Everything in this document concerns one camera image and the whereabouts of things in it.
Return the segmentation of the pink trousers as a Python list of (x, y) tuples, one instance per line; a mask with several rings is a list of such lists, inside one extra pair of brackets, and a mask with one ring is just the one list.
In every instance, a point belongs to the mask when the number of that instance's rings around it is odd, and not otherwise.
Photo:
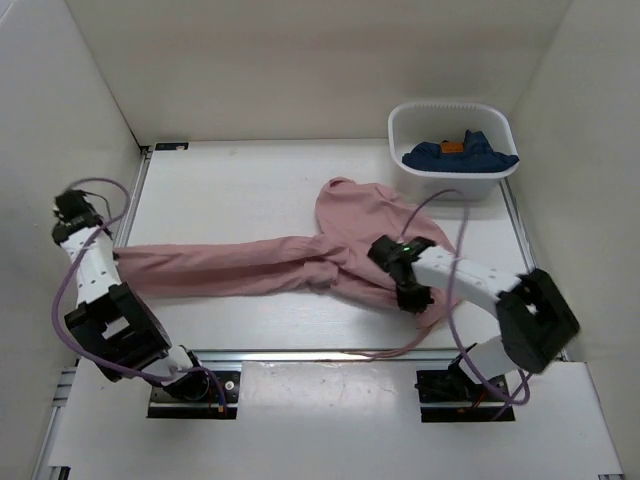
[(152, 297), (261, 296), (301, 289), (396, 309), (395, 284), (367, 253), (383, 235), (423, 237), (453, 251), (444, 231), (392, 188), (337, 177), (315, 204), (320, 231), (240, 244), (118, 248), (120, 278)]

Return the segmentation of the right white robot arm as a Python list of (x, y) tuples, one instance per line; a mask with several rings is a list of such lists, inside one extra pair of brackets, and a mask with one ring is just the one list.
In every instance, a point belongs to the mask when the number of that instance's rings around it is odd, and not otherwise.
[(395, 284), (399, 308), (422, 314), (435, 305), (435, 292), (445, 305), (469, 302), (491, 314), (499, 335), (463, 347), (439, 380), (436, 390), (470, 400), (487, 392), (505, 398), (498, 377), (514, 370), (540, 374), (580, 331), (573, 311), (551, 276), (534, 269), (511, 274), (461, 259), (433, 241), (416, 237), (406, 244), (387, 236), (376, 240), (369, 258)]

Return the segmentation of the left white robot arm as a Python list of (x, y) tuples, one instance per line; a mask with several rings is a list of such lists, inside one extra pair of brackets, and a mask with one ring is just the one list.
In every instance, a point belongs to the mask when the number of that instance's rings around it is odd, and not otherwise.
[(112, 233), (87, 199), (68, 189), (55, 198), (52, 239), (72, 262), (76, 307), (54, 317), (62, 338), (82, 350), (105, 377), (141, 378), (178, 401), (206, 397), (207, 372), (185, 348), (175, 349), (148, 306), (120, 278)]

